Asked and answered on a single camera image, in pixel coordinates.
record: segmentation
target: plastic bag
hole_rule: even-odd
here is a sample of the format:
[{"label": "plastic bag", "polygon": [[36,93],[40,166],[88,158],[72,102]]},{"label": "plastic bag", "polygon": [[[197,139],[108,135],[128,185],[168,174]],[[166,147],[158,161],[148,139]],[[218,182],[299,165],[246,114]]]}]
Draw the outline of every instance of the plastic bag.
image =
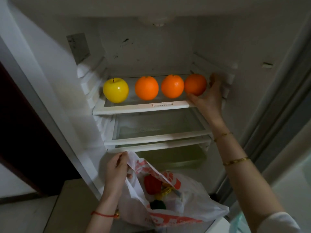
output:
[{"label": "plastic bag", "polygon": [[[124,221],[144,227],[171,227],[185,223],[208,222],[225,216],[229,208],[209,197],[202,184],[190,177],[169,171],[158,172],[145,159],[128,152],[133,170],[132,179],[126,179],[119,200],[119,214]],[[151,174],[158,180],[173,186],[182,197],[167,195],[163,199],[167,209],[151,209],[150,196],[144,192],[144,176]]]}]

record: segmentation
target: orange fruit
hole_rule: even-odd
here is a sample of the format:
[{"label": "orange fruit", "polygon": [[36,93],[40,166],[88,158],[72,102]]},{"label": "orange fruit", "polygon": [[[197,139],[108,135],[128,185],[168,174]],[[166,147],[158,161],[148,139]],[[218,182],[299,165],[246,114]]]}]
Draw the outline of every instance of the orange fruit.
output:
[{"label": "orange fruit", "polygon": [[137,80],[135,84],[135,92],[142,100],[152,100],[159,92],[158,82],[151,76],[143,76]]},{"label": "orange fruit", "polygon": [[162,81],[161,90],[166,97],[177,98],[184,91],[184,81],[180,76],[170,74]]},{"label": "orange fruit", "polygon": [[206,79],[200,74],[191,74],[185,80],[185,92],[200,96],[206,90]]}]

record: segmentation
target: apple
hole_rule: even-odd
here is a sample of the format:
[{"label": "apple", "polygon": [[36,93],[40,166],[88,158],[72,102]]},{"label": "apple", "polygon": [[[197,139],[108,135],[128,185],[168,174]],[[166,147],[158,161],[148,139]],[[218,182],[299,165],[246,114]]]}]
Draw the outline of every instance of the apple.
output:
[{"label": "apple", "polygon": [[103,86],[105,97],[113,103],[121,103],[128,96],[128,85],[122,78],[111,78]]}]

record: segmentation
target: red string bracelet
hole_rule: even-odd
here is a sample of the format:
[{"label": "red string bracelet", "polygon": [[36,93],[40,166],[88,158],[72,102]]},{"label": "red string bracelet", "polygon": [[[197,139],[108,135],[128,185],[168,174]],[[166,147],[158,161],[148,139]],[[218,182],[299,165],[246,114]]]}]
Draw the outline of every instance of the red string bracelet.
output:
[{"label": "red string bracelet", "polygon": [[99,216],[104,216],[104,217],[113,217],[113,218],[119,218],[119,214],[115,214],[115,215],[105,215],[105,214],[101,214],[101,213],[99,213],[99,212],[96,212],[96,211],[93,211],[92,213],[91,213],[91,215],[93,215],[93,214],[96,214],[96,215],[99,215]]}]

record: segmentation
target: white sleeve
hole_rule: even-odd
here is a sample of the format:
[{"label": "white sleeve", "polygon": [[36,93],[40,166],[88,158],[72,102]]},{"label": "white sleeve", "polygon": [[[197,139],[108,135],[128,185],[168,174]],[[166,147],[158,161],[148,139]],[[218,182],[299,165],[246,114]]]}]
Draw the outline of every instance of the white sleeve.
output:
[{"label": "white sleeve", "polygon": [[257,233],[301,233],[295,220],[286,212],[277,212],[263,220]]}]

